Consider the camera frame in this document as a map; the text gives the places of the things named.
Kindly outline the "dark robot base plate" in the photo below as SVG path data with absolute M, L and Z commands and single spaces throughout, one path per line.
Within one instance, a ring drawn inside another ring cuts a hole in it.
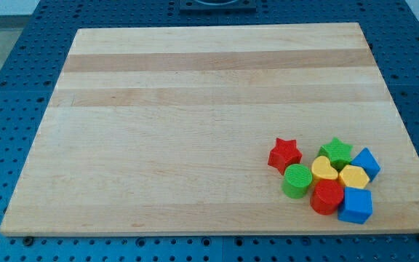
M 255 11 L 256 0 L 178 0 L 180 12 Z

